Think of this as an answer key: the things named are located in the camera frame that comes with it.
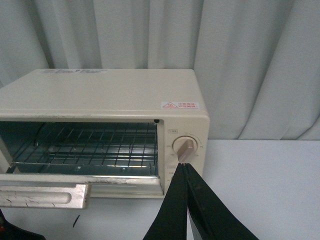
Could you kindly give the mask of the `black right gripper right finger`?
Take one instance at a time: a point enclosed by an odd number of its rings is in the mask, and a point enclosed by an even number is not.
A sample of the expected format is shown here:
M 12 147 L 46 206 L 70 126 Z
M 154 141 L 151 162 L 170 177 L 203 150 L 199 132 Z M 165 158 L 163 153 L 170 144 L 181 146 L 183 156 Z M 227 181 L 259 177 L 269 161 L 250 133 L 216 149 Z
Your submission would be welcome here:
M 191 164 L 183 166 L 187 180 L 187 206 L 195 240 L 256 240 L 224 205 Z

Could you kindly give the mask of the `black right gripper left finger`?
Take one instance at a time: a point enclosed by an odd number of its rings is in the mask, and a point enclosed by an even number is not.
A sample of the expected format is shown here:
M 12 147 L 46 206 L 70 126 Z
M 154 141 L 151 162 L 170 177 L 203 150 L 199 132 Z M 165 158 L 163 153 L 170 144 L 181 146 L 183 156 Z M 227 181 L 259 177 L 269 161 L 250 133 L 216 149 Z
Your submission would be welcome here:
M 187 238 L 188 186 L 184 165 L 179 163 L 159 209 L 144 236 L 145 240 L 185 240 Z

